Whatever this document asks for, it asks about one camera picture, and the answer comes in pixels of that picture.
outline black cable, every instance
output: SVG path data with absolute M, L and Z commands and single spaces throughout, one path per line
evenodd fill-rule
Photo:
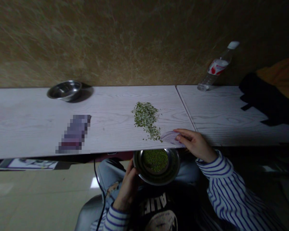
M 102 191 L 102 194 L 103 194 L 103 201 L 104 201 L 103 210 L 102 210 L 102 212 L 101 212 L 101 216 L 100 216 L 99 222 L 97 223 L 97 227 L 96 227 L 96 231 L 98 231 L 98 229 L 99 229 L 99 227 L 100 227 L 100 224 L 101 224 L 101 221 L 102 221 L 102 217 L 103 217 L 103 213 L 104 213 L 105 205 L 106 205 L 106 196 L 105 196 L 104 190 L 103 190 L 102 187 L 101 187 L 101 184 L 100 184 L 99 178 L 97 177 L 97 174 L 96 174 L 96 169 L 95 169 L 95 158 L 94 158 L 94 173 L 95 173 L 95 177 L 96 177 L 97 183 L 99 184 L 99 187 L 100 187 L 100 189 L 101 189 L 101 191 Z

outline white wooden table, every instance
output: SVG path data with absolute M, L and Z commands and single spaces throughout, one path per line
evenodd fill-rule
M 131 111 L 138 101 L 159 109 L 156 126 L 161 134 L 194 129 L 175 86 L 94 87 L 78 103 L 49 99 L 47 90 L 0 89 L 0 159 L 60 155 L 56 146 L 73 115 L 92 116 L 81 153 L 175 148 L 146 141 L 148 134 L 134 126 Z
M 260 123 L 267 116 L 252 107 L 243 111 L 246 103 L 236 86 L 215 87 L 199 91 L 197 86 L 177 86 L 194 127 L 214 146 L 278 145 L 289 142 L 289 125 L 269 127 Z

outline jeans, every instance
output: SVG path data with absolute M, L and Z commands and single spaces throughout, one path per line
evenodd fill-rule
M 199 180 L 200 169 L 195 159 L 192 154 L 186 155 L 183 158 L 181 157 L 180 170 L 174 179 L 175 181 L 196 185 L 196 182 Z M 100 163 L 97 175 L 106 196 L 105 209 L 108 211 L 118 196 L 125 175 L 125 169 L 119 163 L 118 158 L 109 158 Z

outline white bottle cap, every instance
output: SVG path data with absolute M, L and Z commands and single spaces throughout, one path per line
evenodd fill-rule
M 238 41 L 232 41 L 231 43 L 229 43 L 228 45 L 228 49 L 234 50 L 235 48 L 237 48 L 237 46 L 240 44 L 240 42 Z

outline blue and white striped shirt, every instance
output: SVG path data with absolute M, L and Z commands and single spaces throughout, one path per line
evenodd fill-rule
M 202 173 L 209 179 L 207 193 L 220 220 L 232 224 L 235 230 L 285 230 L 276 214 L 253 192 L 246 188 L 232 163 L 217 151 L 219 157 L 212 163 L 196 160 Z M 195 221 L 201 230 L 222 230 L 220 222 L 214 221 L 201 209 Z M 116 211 L 112 206 L 104 211 L 99 230 L 128 230 L 129 214 Z M 96 230 L 97 222 L 91 225 Z

